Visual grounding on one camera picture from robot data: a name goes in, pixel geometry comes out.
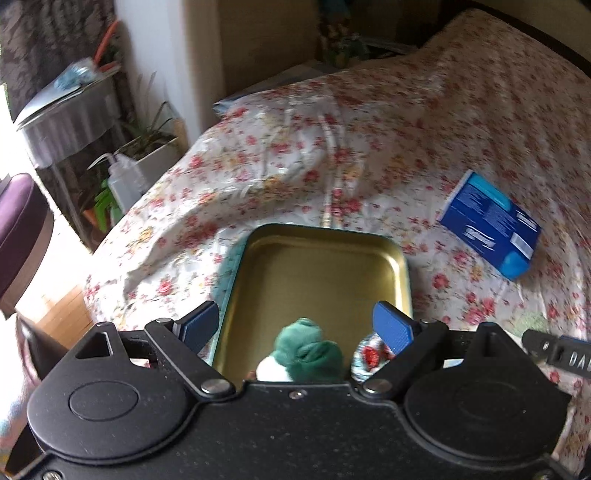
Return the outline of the potted green plant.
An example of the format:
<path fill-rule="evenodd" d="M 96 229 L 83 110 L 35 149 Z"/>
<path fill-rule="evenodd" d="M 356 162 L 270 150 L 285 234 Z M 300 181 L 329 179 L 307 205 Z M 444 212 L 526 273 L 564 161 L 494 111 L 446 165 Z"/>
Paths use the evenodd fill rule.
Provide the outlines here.
<path fill-rule="evenodd" d="M 177 120 L 169 102 L 161 102 L 150 112 L 149 96 L 154 85 L 156 72 L 152 72 L 144 83 L 143 76 L 137 78 L 138 93 L 141 94 L 133 122 L 120 121 L 119 125 L 131 136 L 131 140 L 115 151 L 115 159 L 130 163 L 140 174 L 147 190 L 183 156 L 178 137 L 173 133 Z"/>

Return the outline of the green fuzzy ball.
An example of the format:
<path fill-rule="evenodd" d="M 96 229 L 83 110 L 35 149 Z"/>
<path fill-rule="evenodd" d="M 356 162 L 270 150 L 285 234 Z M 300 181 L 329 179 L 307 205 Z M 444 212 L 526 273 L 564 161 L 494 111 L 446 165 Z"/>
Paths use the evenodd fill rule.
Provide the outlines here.
<path fill-rule="evenodd" d="M 516 327 L 521 330 L 533 329 L 542 332 L 549 331 L 549 323 L 546 317 L 540 312 L 524 312 L 517 320 Z"/>

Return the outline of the white and green plush toy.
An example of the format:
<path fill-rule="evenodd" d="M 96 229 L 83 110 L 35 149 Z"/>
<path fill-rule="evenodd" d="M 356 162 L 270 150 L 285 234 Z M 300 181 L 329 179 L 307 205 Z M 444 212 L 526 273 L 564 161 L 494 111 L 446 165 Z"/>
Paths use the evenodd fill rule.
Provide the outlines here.
<path fill-rule="evenodd" d="M 332 383 L 344 378 L 344 355 L 313 320 L 300 318 L 281 329 L 273 352 L 254 370 L 256 380 L 274 383 Z"/>

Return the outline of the purple upholstered stool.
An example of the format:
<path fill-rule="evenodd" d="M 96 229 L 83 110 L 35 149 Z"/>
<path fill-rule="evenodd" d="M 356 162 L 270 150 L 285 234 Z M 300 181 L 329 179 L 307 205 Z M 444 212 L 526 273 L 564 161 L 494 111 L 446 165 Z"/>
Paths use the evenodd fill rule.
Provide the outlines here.
<path fill-rule="evenodd" d="M 1 312 L 11 316 L 47 252 L 53 212 L 27 173 L 1 181 Z"/>

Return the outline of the blue Tempo tissue pack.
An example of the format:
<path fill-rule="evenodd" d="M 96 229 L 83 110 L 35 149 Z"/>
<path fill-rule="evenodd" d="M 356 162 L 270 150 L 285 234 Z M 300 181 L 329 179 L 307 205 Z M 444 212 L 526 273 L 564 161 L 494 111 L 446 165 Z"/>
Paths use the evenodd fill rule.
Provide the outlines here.
<path fill-rule="evenodd" d="M 529 269 L 541 233 L 526 211 L 472 170 L 452 190 L 438 221 L 511 281 Z"/>

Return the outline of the floral bed sheet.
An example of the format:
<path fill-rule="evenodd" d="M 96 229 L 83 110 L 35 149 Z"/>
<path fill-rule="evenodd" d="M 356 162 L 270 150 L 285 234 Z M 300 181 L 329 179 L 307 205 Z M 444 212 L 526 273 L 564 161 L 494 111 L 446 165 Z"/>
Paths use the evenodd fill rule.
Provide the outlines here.
<path fill-rule="evenodd" d="M 516 281 L 439 224 L 468 170 L 541 226 Z M 590 77 L 472 10 L 408 56 L 243 97 L 107 235 L 85 304 L 124 330 L 179 318 L 228 285 L 226 256 L 266 223 L 392 239 L 420 320 L 520 337 L 534 311 L 587 340 Z"/>

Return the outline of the white squeeze bottle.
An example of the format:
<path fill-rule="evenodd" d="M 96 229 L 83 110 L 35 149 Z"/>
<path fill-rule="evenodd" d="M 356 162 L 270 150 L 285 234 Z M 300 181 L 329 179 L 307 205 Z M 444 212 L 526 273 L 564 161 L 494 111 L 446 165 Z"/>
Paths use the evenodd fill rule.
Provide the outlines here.
<path fill-rule="evenodd" d="M 120 210 L 126 214 L 146 193 L 149 186 L 142 175 L 139 163 L 120 153 L 105 153 L 95 159 L 87 169 L 91 170 L 104 161 L 108 162 L 108 188 Z"/>

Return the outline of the silver round side table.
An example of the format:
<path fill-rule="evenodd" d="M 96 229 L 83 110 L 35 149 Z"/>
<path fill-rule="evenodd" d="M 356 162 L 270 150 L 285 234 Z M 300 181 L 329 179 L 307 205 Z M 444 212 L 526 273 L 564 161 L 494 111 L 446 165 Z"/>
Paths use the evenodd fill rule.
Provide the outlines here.
<path fill-rule="evenodd" d="M 114 62 L 98 80 L 66 91 L 49 84 L 29 101 L 15 121 L 29 147 L 33 166 L 49 169 L 56 178 L 80 236 L 85 235 L 85 230 L 58 164 L 109 130 L 114 132 L 116 145 L 124 143 L 119 125 L 121 111 L 112 80 L 119 71 L 120 65 Z"/>

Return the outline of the patterned grey curtain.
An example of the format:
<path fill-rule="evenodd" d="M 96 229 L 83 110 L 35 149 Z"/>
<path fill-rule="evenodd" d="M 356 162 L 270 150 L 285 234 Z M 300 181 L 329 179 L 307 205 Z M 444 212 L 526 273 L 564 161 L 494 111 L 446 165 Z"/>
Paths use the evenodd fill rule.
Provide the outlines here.
<path fill-rule="evenodd" d="M 69 64 L 92 56 L 114 20 L 112 1 L 3 1 L 1 83 L 10 115 Z"/>

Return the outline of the red striped sock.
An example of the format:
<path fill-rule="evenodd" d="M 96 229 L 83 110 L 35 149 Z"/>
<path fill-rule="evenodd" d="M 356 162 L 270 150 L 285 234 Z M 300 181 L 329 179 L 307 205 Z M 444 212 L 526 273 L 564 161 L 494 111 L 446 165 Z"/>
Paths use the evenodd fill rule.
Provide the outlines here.
<path fill-rule="evenodd" d="M 372 333 L 356 346 L 351 362 L 351 377 L 363 383 L 396 357 L 384 340 Z"/>

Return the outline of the gold metal tin tray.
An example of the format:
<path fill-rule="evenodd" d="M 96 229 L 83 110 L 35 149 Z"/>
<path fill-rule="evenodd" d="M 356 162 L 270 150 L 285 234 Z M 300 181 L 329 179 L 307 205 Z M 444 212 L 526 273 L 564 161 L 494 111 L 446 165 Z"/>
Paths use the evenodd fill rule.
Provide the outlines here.
<path fill-rule="evenodd" d="M 376 303 L 413 313 L 404 253 L 381 235 L 266 224 L 243 237 L 224 263 L 231 276 L 214 294 L 221 326 L 208 361 L 235 384 L 297 319 L 315 321 L 349 361 L 373 329 Z"/>

